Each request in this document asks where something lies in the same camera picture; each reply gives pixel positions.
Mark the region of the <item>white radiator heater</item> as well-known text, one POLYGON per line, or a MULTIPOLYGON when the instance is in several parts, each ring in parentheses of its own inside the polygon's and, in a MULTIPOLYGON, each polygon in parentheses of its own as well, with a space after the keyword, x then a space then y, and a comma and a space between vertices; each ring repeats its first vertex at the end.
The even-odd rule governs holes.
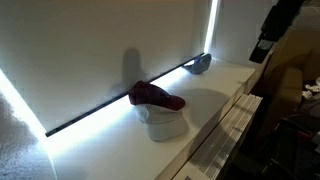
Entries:
POLYGON ((243 94, 172 180, 217 180, 261 101, 243 94))

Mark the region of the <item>black window blind bottom rail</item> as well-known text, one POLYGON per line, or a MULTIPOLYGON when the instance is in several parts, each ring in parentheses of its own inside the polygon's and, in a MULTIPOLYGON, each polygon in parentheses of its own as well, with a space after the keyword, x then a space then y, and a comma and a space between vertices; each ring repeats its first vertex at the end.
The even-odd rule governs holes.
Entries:
MULTIPOLYGON (((182 62, 182 63, 174 66, 173 68, 171 68, 171 69, 169 69, 169 70, 167 70, 167 71, 165 71, 165 72, 163 72, 163 73, 161 73, 161 74, 159 74, 159 75, 157 75, 157 76, 155 76, 155 77, 152 77, 151 79, 147 80, 147 82, 148 82, 148 83, 151 83, 151 82, 153 82, 153 81, 155 81, 155 80, 157 80, 157 79, 159 79, 159 78, 167 75, 168 73, 170 73, 170 72, 172 72, 172 71, 174 71, 174 70, 176 70, 176 69, 184 66, 185 64, 189 63, 190 61, 199 58, 200 56, 202 56, 202 55, 204 55, 204 54, 205 54, 205 53, 202 52, 202 53, 200 53, 200 54, 198 54, 198 55, 196 55, 196 56, 194 56, 194 57, 186 60, 185 62, 182 62)), ((126 95, 128 95, 128 92, 129 92, 129 90, 126 90, 126 91, 122 92, 120 95, 117 95, 117 96, 111 98, 110 100, 108 100, 108 101, 100 104, 99 106, 97 106, 97 107, 95 107, 95 108, 93 108, 93 109, 91 109, 91 110, 89 110, 89 111, 87 111, 87 112, 85 112, 85 113, 83 113, 83 114, 81 114, 81 115, 79 115, 79 116, 71 119, 70 121, 68 121, 68 122, 66 122, 66 123, 63 123, 62 125, 60 125, 60 126, 54 128, 54 129, 46 132, 46 133, 45 133, 45 136, 46 136, 46 137, 50 137, 50 136, 58 133, 59 131, 62 131, 63 129, 71 126, 72 124, 74 124, 74 123, 76 123, 76 122, 84 119, 85 117, 88 117, 89 115, 91 115, 91 114, 93 114, 93 113, 95 113, 95 112, 97 112, 97 111, 105 108, 106 106, 108 106, 108 105, 110 105, 110 104, 118 101, 119 99, 125 97, 126 95)))

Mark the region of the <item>red baseball cap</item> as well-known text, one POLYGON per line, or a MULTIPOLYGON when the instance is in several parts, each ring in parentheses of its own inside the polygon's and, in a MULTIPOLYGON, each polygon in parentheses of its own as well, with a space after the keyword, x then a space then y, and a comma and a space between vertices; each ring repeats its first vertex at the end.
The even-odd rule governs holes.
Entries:
POLYGON ((186 102, 183 98, 170 95, 164 89, 144 81, 138 81, 128 92, 132 105, 151 104, 173 111, 181 110, 186 102))

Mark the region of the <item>white window blind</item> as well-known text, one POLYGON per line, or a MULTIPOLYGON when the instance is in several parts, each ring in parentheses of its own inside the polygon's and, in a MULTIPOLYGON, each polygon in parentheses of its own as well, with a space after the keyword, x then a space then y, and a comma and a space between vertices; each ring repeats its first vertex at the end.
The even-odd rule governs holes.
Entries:
POLYGON ((0 68, 46 131, 203 53, 211 0, 0 0, 0 68))

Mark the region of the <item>grey-blue baseball cap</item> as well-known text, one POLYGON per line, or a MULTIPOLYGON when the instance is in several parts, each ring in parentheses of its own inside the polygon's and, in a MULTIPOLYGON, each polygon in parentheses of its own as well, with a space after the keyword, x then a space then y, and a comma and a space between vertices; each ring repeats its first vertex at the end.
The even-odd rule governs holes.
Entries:
POLYGON ((191 74, 198 75, 207 71, 210 67, 212 56, 210 54, 199 55, 183 65, 183 68, 191 74))

